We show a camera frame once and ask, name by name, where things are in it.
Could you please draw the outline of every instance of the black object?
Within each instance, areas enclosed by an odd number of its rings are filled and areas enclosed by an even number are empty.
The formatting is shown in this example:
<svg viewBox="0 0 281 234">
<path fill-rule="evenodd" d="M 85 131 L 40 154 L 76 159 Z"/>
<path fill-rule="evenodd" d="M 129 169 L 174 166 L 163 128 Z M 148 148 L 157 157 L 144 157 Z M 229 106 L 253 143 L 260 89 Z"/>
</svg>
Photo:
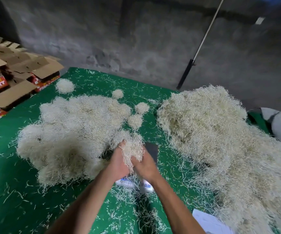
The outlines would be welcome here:
<svg viewBox="0 0 281 234">
<path fill-rule="evenodd" d="M 190 71 L 190 69 L 193 65 L 194 65 L 193 59 L 190 59 L 188 65 L 186 67 L 186 70 L 185 70 L 184 74 L 182 75 L 182 78 L 180 79 L 180 81 L 178 83 L 178 86 L 176 87 L 177 90 L 179 90 L 182 87 L 182 85 L 183 85 L 183 83 L 184 83 L 184 81 L 185 81 L 185 79 L 186 79 L 186 77 L 187 77 L 187 75 L 188 75 L 188 73 L 189 73 L 189 71 Z"/>
<path fill-rule="evenodd" d="M 158 161 L 158 152 L 159 147 L 158 145 L 154 143 L 145 142 L 145 147 L 148 151 L 148 153 L 151 155 L 151 157 L 154 159 L 154 162 L 157 164 Z"/>
</svg>

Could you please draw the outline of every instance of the green tabletop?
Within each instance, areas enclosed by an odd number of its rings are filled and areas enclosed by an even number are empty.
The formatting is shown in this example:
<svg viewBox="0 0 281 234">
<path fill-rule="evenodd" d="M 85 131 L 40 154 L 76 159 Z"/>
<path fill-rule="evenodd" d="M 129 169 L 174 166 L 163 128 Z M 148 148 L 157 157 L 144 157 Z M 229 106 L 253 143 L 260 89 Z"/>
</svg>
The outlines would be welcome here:
<svg viewBox="0 0 281 234">
<path fill-rule="evenodd" d="M 189 163 L 178 159 L 169 147 L 167 138 L 156 123 L 158 104 L 170 97 L 172 90 L 143 84 L 99 71 L 70 68 L 63 76 L 76 84 L 76 90 L 64 98 L 82 94 L 111 97 L 111 92 L 121 89 L 124 97 L 119 102 L 133 108 L 139 102 L 150 106 L 138 132 L 144 141 L 159 145 L 158 168 L 172 188 L 190 209 L 205 210 L 208 201 L 200 197 L 193 184 L 186 182 L 193 173 Z M 59 94 L 54 84 L 11 110 L 0 119 L 0 233 L 43 233 L 48 225 L 80 194 L 88 180 L 68 186 L 56 185 L 45 192 L 37 183 L 37 170 L 16 155 L 15 138 L 18 131 L 38 120 L 39 106 Z M 155 194 L 136 196 L 113 186 L 107 195 L 91 233 L 171 233 L 170 225 Z M 157 217 L 152 220 L 148 213 Z"/>
</svg>

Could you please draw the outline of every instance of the shredded material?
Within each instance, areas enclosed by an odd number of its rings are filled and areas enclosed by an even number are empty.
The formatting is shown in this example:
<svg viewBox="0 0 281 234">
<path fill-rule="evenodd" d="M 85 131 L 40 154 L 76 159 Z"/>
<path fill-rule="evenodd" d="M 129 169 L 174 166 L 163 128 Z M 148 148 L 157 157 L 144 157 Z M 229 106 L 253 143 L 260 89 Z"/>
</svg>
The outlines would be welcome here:
<svg viewBox="0 0 281 234">
<path fill-rule="evenodd" d="M 112 91 L 112 97 L 115 99 L 123 98 L 123 91 L 122 90 Z"/>
<path fill-rule="evenodd" d="M 17 154 L 39 170 L 41 185 L 93 179 L 107 161 L 100 156 L 131 108 L 103 96 L 57 97 L 40 106 L 37 123 L 19 132 Z"/>
<path fill-rule="evenodd" d="M 235 233 L 281 229 L 281 143 L 245 122 L 223 87 L 172 94 L 157 112 L 171 146 L 197 166 L 192 181 L 215 196 L 213 214 Z"/>
<path fill-rule="evenodd" d="M 146 104 L 146 103 L 141 102 L 141 103 L 135 105 L 135 111 L 136 111 L 138 114 L 141 114 L 141 115 L 142 115 L 142 114 L 145 114 L 145 113 L 148 112 L 148 110 L 149 110 L 149 106 L 148 106 L 148 104 Z"/>
<path fill-rule="evenodd" d="M 68 79 L 59 79 L 56 83 L 56 90 L 60 94 L 68 94 L 74 91 L 75 85 Z"/>
<path fill-rule="evenodd" d="M 134 114 L 131 115 L 128 119 L 127 119 L 127 124 L 133 128 L 133 130 L 138 130 L 139 127 L 141 127 L 143 123 L 143 118 L 142 115 L 140 114 Z"/>
<path fill-rule="evenodd" d="M 134 156 L 138 161 L 142 161 L 144 154 L 143 139 L 139 134 L 133 133 L 131 135 L 128 131 L 121 130 L 113 137 L 111 149 L 115 149 L 122 140 L 125 140 L 125 145 L 121 147 L 123 161 L 129 167 L 130 172 L 133 173 L 131 157 Z"/>
</svg>

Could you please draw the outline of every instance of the white paper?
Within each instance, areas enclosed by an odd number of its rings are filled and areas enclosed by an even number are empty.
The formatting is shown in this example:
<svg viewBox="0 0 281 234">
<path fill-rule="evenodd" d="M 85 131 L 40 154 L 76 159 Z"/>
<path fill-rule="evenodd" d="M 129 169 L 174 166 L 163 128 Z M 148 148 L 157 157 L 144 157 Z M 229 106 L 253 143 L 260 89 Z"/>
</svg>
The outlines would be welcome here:
<svg viewBox="0 0 281 234">
<path fill-rule="evenodd" d="M 234 234 L 234 232 L 215 216 L 202 212 L 198 209 L 193 210 L 193 217 L 200 224 L 206 233 L 212 234 Z"/>
</svg>

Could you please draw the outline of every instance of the gray wall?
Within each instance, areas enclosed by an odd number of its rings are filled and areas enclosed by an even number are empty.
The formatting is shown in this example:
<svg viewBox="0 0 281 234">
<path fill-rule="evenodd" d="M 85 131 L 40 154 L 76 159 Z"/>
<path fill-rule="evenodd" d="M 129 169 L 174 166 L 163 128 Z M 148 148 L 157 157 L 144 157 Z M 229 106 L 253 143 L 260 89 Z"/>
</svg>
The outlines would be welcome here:
<svg viewBox="0 0 281 234">
<path fill-rule="evenodd" d="M 175 89 L 220 0 L 126 1 L 121 15 L 122 0 L 2 0 L 31 51 Z M 281 5 L 225 0 L 222 10 L 232 18 L 216 19 L 182 90 L 218 84 L 247 109 L 281 110 Z M 260 26 L 244 23 L 260 15 Z"/>
</svg>

